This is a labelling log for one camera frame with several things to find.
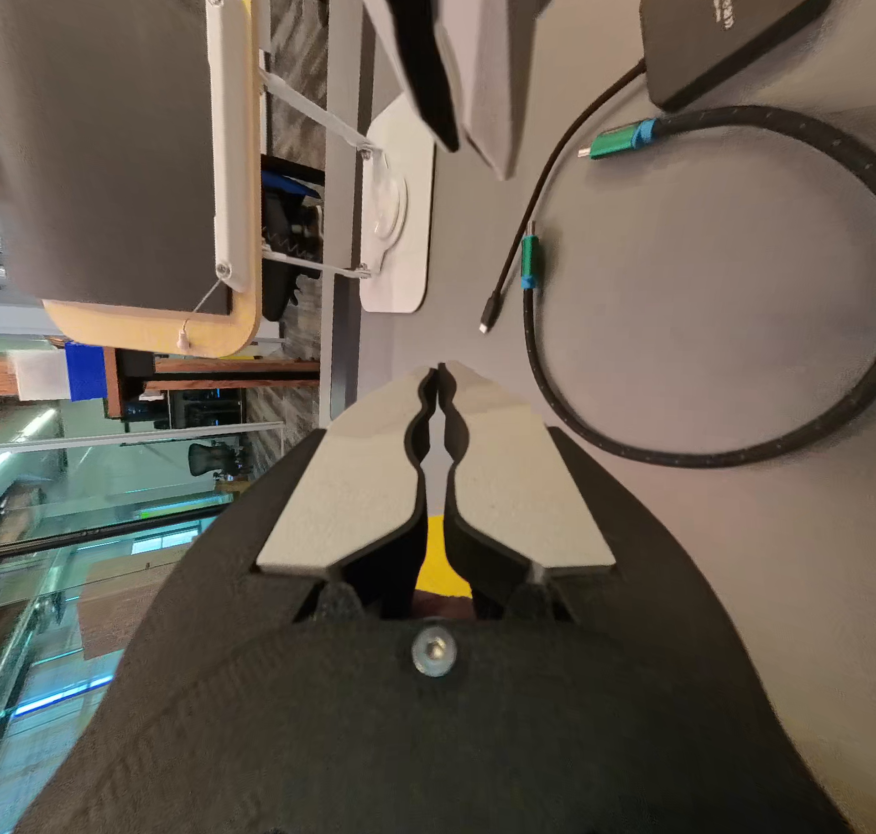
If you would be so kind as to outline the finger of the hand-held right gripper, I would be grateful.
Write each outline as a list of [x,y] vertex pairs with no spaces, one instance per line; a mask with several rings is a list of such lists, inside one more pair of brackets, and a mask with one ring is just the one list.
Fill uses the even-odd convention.
[[414,113],[446,151],[459,132],[448,73],[435,35],[433,0],[362,0]]
[[436,0],[454,120],[495,176],[512,177],[527,111],[541,0]]

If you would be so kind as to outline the blue storage bin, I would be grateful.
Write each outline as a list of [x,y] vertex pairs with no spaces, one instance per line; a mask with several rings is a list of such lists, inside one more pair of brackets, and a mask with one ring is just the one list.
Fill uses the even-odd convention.
[[117,349],[70,341],[63,351],[71,402],[122,398]]

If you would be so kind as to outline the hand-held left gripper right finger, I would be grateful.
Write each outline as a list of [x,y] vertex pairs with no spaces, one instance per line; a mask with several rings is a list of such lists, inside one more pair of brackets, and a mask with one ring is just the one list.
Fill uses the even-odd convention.
[[616,558],[542,416],[460,362],[442,364],[452,458],[443,532],[470,582],[519,582],[609,570]]

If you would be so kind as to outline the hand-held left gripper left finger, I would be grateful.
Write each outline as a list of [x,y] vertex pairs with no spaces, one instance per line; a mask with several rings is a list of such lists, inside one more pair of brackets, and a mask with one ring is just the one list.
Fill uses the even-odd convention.
[[257,556],[261,570],[337,575],[413,526],[425,508],[437,378],[416,367],[329,424]]

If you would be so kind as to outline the yellow plastic bin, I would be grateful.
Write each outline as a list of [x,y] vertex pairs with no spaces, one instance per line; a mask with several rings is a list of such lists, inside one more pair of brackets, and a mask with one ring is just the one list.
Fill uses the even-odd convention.
[[468,582],[450,565],[446,553],[444,516],[428,518],[426,555],[415,589],[444,598],[472,599]]

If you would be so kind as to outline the dark monitor with wooden back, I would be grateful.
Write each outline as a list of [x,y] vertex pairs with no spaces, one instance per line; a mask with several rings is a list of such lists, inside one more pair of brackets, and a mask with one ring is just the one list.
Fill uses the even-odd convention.
[[232,354],[261,318],[257,0],[2,0],[2,237],[84,344]]

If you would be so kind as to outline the black hdmi switch box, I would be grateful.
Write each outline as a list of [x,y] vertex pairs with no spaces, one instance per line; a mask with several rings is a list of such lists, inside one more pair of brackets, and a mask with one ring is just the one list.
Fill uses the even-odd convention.
[[575,134],[608,101],[645,77],[659,110],[673,114],[695,103],[820,17],[831,0],[641,0],[643,56],[564,131],[535,183],[496,286],[485,304],[479,331],[494,326],[502,293],[524,228],[548,177]]

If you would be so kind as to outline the brown cardboard box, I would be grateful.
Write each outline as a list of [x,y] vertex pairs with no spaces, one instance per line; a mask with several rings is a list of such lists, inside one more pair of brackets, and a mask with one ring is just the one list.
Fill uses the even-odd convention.
[[184,547],[170,547],[89,568],[76,606],[84,660],[125,649],[184,553]]

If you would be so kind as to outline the brown wooden side desk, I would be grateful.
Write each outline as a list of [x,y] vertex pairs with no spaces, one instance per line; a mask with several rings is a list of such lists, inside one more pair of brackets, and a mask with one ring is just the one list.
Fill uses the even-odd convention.
[[172,391],[244,390],[263,387],[316,387],[316,359],[171,357],[146,351],[103,347],[107,416],[129,420],[129,409],[144,395]]

